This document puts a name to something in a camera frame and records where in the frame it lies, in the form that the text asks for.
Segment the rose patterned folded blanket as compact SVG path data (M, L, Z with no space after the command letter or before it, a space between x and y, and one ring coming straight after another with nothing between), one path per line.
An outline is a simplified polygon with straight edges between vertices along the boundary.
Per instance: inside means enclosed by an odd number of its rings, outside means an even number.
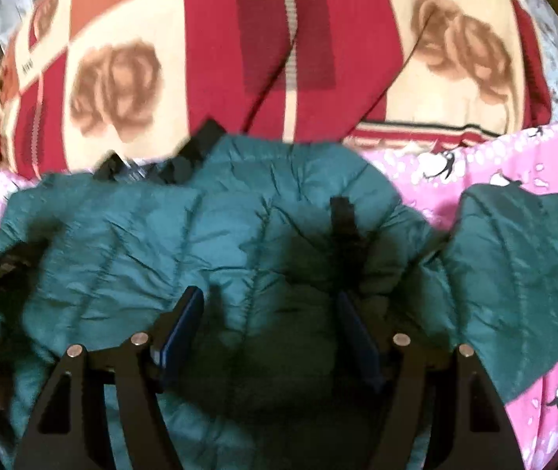
M550 118L518 0L38 0L0 63L3 158L27 178L167 157L210 119L456 148Z

